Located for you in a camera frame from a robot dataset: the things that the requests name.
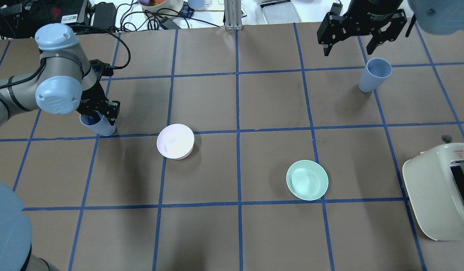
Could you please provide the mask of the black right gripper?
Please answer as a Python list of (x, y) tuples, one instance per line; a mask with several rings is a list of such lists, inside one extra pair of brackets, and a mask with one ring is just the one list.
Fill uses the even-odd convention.
[(317, 41), (329, 56), (335, 43), (352, 36), (372, 35), (366, 46), (368, 55), (385, 41), (394, 41), (408, 21), (401, 0), (352, 0), (346, 13), (333, 2), (317, 31)]

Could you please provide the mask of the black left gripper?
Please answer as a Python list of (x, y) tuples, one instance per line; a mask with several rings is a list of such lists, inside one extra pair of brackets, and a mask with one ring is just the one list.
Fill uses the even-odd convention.
[(77, 112), (83, 116), (89, 116), (89, 123), (101, 121), (101, 115), (108, 119), (111, 126), (115, 125), (119, 115), (120, 101), (109, 100), (99, 81), (91, 88), (84, 90), (77, 108)]

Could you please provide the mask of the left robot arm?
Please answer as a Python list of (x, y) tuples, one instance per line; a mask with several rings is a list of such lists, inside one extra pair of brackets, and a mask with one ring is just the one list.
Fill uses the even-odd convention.
[(120, 102), (109, 100), (100, 83), (114, 67), (89, 60), (66, 24), (37, 30), (40, 65), (35, 72), (0, 79), (0, 128), (15, 115), (41, 109), (49, 114), (80, 114), (80, 123), (104, 137), (116, 132)]

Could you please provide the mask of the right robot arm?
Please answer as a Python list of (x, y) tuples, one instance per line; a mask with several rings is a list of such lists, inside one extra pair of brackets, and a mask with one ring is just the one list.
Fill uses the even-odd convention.
[(411, 19), (401, 4), (400, 0), (353, 0), (346, 13), (341, 14), (342, 5), (334, 3), (317, 30), (324, 55), (330, 55), (334, 44), (361, 36), (371, 36), (366, 46), (371, 55), (378, 46), (395, 41), (405, 27), (408, 37), (415, 24), (431, 35), (464, 30), (464, 0), (409, 0)]

